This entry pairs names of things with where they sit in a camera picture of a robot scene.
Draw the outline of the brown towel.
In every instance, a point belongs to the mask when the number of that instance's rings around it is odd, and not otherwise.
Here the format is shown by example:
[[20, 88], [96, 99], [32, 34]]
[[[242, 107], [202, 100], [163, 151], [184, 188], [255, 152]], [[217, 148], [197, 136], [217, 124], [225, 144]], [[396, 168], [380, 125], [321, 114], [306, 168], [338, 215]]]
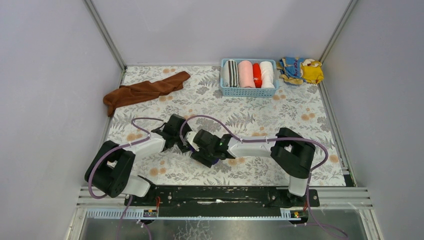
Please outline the brown towel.
[[107, 106], [107, 116], [112, 117], [117, 108], [134, 105], [169, 95], [184, 88], [183, 83], [191, 75], [181, 71], [163, 80], [143, 81], [132, 85], [121, 85], [103, 97]]

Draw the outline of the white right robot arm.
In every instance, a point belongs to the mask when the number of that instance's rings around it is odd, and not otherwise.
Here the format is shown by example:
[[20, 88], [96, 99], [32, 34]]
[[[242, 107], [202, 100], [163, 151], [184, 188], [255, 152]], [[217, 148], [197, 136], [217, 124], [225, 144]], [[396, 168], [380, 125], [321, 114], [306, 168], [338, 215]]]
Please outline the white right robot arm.
[[302, 197], [306, 194], [316, 147], [286, 127], [280, 128], [275, 137], [278, 140], [266, 136], [241, 138], [231, 134], [218, 137], [201, 129], [188, 132], [185, 140], [192, 150], [190, 157], [208, 168], [219, 160], [272, 158], [289, 175], [289, 193]]

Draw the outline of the purple towel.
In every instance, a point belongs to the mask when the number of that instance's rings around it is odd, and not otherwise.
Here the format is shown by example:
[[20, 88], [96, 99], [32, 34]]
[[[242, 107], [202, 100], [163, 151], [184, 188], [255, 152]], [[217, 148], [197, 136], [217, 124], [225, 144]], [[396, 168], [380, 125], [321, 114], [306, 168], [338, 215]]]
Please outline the purple towel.
[[204, 149], [200, 149], [200, 150], [191, 149], [190, 158], [208, 168], [211, 168], [213, 165], [215, 165], [219, 161], [217, 157], [210, 154], [207, 150], [204, 150]]

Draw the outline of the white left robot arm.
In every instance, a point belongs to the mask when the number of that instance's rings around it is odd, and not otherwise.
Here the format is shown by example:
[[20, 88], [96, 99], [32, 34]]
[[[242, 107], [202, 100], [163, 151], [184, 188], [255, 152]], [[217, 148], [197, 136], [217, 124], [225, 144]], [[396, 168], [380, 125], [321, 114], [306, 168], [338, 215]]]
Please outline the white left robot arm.
[[144, 132], [142, 137], [129, 140], [125, 144], [105, 141], [88, 167], [84, 179], [88, 183], [88, 192], [92, 198], [115, 198], [121, 194], [142, 198], [147, 195], [153, 183], [132, 174], [136, 154], [149, 157], [174, 145], [177, 145], [182, 153], [189, 151], [183, 140], [192, 129], [184, 117], [172, 114], [168, 121], [153, 130], [138, 126], [137, 120], [132, 119], [131, 124]]

